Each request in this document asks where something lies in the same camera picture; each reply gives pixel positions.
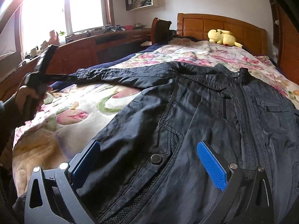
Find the green object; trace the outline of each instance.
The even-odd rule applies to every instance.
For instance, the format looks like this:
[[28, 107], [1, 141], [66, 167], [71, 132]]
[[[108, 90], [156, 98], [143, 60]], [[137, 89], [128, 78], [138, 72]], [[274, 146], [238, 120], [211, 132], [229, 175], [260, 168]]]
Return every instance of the green object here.
[[53, 95], [50, 93], [47, 93], [47, 98], [44, 100], [44, 104], [48, 105], [48, 104], [52, 103], [53, 99], [54, 99]]
[[44, 126], [44, 128], [52, 132], [55, 132], [56, 130], [59, 129], [56, 119], [54, 117], [50, 117], [46, 120], [46, 125]]
[[108, 99], [110, 99], [111, 97], [113, 97], [115, 94], [114, 93], [108, 97], [105, 97], [103, 99], [101, 99], [98, 103], [98, 110], [105, 115], [111, 115], [111, 114], [116, 114], [119, 111], [121, 111], [123, 108], [116, 108], [116, 109], [110, 109], [110, 108], [106, 108], [105, 103], [108, 101]]
[[55, 116], [59, 115], [60, 113], [66, 111], [66, 110], [69, 110], [70, 108], [71, 108], [70, 106], [63, 107], [62, 109], [60, 109], [56, 112]]

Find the blue pad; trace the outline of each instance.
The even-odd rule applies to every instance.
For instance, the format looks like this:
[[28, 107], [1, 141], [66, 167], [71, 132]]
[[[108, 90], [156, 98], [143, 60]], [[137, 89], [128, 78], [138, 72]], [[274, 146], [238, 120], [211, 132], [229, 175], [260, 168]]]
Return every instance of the blue pad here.
[[82, 188], [87, 179], [87, 176], [98, 160], [100, 152], [101, 146], [99, 142], [93, 141], [93, 144], [91, 145], [89, 150], [86, 152], [80, 163], [71, 173], [72, 187], [74, 189]]
[[215, 187], [224, 191], [227, 185], [226, 172], [203, 141], [197, 145], [197, 155]]

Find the person's arm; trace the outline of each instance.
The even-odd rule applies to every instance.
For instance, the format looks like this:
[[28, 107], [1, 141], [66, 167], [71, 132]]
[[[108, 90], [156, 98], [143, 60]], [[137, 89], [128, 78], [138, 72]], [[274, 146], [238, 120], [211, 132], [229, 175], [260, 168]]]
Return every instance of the person's arm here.
[[[24, 124], [22, 112], [27, 96], [34, 99], [39, 98], [34, 89], [23, 86], [6, 102], [0, 101], [0, 155], [9, 140], [11, 132], [16, 127]], [[43, 100], [41, 99], [37, 111], [40, 110], [42, 103]]]

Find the red object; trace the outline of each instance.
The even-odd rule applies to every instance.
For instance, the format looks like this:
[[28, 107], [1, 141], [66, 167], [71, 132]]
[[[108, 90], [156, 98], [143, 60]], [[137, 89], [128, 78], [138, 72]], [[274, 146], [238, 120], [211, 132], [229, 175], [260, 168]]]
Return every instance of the red object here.
[[127, 31], [131, 31], [133, 30], [133, 26], [132, 25], [126, 25], [126, 26], [123, 26], [123, 28]]

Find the wooden wardrobe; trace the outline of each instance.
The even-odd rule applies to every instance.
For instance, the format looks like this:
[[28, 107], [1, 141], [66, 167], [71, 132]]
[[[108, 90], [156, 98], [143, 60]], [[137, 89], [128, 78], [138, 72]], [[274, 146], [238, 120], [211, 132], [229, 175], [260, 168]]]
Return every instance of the wooden wardrobe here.
[[299, 85], [299, 33], [283, 9], [274, 0], [270, 4], [273, 45], [279, 50], [278, 66], [286, 78]]

